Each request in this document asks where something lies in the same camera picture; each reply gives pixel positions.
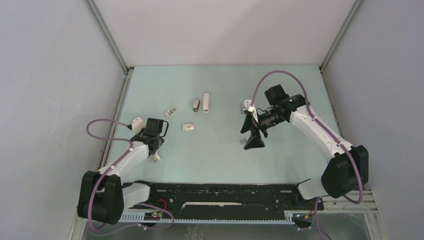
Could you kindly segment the small grey stapler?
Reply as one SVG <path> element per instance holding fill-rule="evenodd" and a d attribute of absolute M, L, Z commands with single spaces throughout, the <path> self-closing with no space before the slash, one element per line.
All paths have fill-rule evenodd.
<path fill-rule="evenodd" d="M 199 108 L 200 108 L 200 103 L 201 103 L 201 100 L 200 99 L 195 99 L 194 101 L 193 101 L 193 103 L 192 103 L 192 110 L 193 110 L 193 112 L 198 112 L 199 111 Z"/>

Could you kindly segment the white stapler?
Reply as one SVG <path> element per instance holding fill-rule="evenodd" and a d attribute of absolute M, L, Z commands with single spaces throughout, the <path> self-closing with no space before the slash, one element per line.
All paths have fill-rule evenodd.
<path fill-rule="evenodd" d="M 203 95 L 203 104 L 202 104 L 202 110 L 204 113 L 209 113 L 210 111 L 209 104 L 210 104 L 210 94 L 206 92 Z"/>

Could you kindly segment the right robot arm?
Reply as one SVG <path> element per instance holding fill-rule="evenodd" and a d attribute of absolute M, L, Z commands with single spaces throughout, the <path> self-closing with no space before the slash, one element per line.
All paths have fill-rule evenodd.
<path fill-rule="evenodd" d="M 361 190 L 369 181 L 369 152 L 362 146 L 354 146 L 330 129 L 308 106 L 301 94 L 289 96 L 281 85 L 265 91 L 270 108 L 262 114 L 252 100 L 240 103 L 245 120 L 241 133 L 250 132 L 244 150 L 263 148 L 262 138 L 268 137 L 267 130 L 288 122 L 304 133 L 318 148 L 327 166 L 323 174 L 296 184 L 291 194 L 291 204 L 304 209 L 316 197 L 339 198 L 353 190 Z"/>

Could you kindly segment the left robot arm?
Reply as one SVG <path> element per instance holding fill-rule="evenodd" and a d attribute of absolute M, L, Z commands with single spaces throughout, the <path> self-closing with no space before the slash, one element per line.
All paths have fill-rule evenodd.
<path fill-rule="evenodd" d="M 96 171 L 87 171 L 81 180 L 77 215 L 90 223 L 116 224 L 123 212 L 138 203 L 153 208 L 158 194 L 143 182 L 128 183 L 137 166 L 150 157 L 158 158 L 169 123 L 162 119 L 140 117 L 125 125 L 134 135 L 120 138 L 128 147 L 115 161 Z"/>

